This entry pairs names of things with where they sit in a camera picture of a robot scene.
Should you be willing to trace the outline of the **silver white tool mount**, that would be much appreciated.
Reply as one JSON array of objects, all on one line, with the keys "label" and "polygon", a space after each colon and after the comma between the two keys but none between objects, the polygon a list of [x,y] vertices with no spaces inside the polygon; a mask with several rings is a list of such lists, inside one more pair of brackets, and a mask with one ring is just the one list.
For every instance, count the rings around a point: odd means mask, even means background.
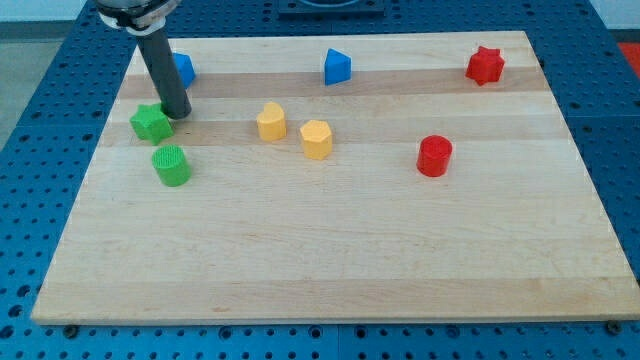
[{"label": "silver white tool mount", "polygon": [[94,4],[108,27],[147,36],[165,26],[181,0],[94,0]]}]

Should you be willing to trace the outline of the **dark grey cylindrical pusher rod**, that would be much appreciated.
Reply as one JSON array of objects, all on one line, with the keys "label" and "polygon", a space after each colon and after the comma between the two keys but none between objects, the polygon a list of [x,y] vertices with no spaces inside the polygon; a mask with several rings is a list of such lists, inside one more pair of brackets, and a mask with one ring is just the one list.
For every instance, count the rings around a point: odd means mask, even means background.
[{"label": "dark grey cylindrical pusher rod", "polygon": [[161,110],[171,119],[186,118],[192,111],[184,83],[174,60],[166,31],[136,37],[139,50],[161,101]]}]

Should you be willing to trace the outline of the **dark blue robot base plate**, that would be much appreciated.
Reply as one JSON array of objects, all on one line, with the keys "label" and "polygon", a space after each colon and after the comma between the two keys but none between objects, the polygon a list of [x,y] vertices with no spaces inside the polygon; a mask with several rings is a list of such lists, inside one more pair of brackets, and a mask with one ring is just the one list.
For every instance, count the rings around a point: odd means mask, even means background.
[{"label": "dark blue robot base plate", "polygon": [[281,19],[318,19],[351,16],[385,16],[385,0],[276,0]]}]

